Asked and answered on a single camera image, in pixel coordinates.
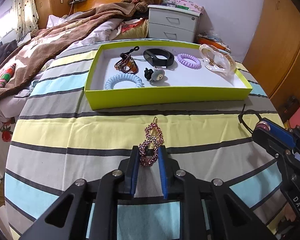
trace purple spiral hair tie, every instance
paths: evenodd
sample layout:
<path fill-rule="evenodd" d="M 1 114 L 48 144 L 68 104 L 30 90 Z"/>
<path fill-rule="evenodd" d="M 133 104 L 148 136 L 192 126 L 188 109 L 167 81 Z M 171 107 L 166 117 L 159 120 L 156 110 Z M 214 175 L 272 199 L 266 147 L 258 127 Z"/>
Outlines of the purple spiral hair tie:
<path fill-rule="evenodd" d="M 184 60 L 185 58 L 193 60 L 195 63 L 191 63 L 188 62 L 186 60 Z M 178 54 L 177 59 L 179 60 L 179 62 L 189 68 L 193 68 L 193 69 L 199 69 L 201 68 L 201 62 L 200 60 L 198 60 L 196 57 L 191 56 L 189 54 Z"/>

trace metal screw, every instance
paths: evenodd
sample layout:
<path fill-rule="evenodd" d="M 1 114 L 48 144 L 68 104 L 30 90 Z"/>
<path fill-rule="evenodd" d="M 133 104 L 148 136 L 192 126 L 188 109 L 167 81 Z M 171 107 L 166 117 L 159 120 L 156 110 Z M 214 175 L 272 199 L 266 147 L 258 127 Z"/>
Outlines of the metal screw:
<path fill-rule="evenodd" d="M 82 186 L 85 184 L 85 180 L 84 179 L 77 179 L 74 184 L 76 184 L 77 186 Z"/>
<path fill-rule="evenodd" d="M 184 170 L 177 170 L 176 171 L 176 175 L 179 177 L 183 177 L 186 174 L 186 172 Z"/>
<path fill-rule="evenodd" d="M 213 184 L 215 186 L 221 186 L 223 184 L 223 181 L 221 179 L 214 179 Z"/>
<path fill-rule="evenodd" d="M 112 171 L 112 175 L 115 177 L 121 176 L 122 175 L 122 171 L 120 170 L 114 170 Z"/>

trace purple beaded hair clip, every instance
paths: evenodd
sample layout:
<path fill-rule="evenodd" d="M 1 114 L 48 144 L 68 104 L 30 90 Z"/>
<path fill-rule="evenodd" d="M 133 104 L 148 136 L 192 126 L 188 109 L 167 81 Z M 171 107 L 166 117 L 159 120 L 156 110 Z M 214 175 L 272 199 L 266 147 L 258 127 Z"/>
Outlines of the purple beaded hair clip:
<path fill-rule="evenodd" d="M 188 61 L 184 60 L 185 58 L 193 60 L 195 63 L 188 62 Z M 192 69 L 200 69 L 201 68 L 200 60 L 198 60 L 196 57 L 191 56 L 189 54 L 184 54 L 184 53 L 178 54 L 177 59 L 179 60 L 179 62 L 181 64 L 183 64 L 189 68 L 192 68 Z"/>
<path fill-rule="evenodd" d="M 154 117 L 151 124 L 149 124 L 145 128 L 146 139 L 143 143 L 139 144 L 139 154 L 140 154 L 140 164 L 142 167 L 152 166 L 158 159 L 158 149 L 164 143 L 162 132 L 157 125 L 157 117 Z M 146 151 L 150 145 L 150 143 L 154 144 L 153 155 L 150 159 L 146 157 Z"/>

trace pink box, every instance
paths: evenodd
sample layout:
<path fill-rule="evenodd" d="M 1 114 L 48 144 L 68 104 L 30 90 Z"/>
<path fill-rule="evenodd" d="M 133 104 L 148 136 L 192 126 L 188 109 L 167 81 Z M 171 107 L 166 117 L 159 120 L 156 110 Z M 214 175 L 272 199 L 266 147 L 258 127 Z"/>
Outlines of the pink box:
<path fill-rule="evenodd" d="M 191 11 L 203 13 L 204 8 L 194 2 L 186 0 L 177 0 L 177 5 L 188 7 Z"/>

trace brown blanket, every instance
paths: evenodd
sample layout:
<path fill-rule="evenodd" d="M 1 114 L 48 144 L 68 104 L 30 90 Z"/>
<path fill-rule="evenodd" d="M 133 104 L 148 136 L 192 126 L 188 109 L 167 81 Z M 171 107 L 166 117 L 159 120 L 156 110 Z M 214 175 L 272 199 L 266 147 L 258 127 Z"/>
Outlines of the brown blanket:
<path fill-rule="evenodd" d="M 16 63 L 14 76 L 4 88 L 0 88 L 0 100 L 17 94 L 48 60 L 55 58 L 73 42 L 87 37 L 100 24 L 113 17 L 131 17 L 134 12 L 134 4 L 110 3 L 87 11 L 69 22 L 38 30 L 36 37 L 17 48 L 0 65 L 1 76 L 10 65 Z"/>

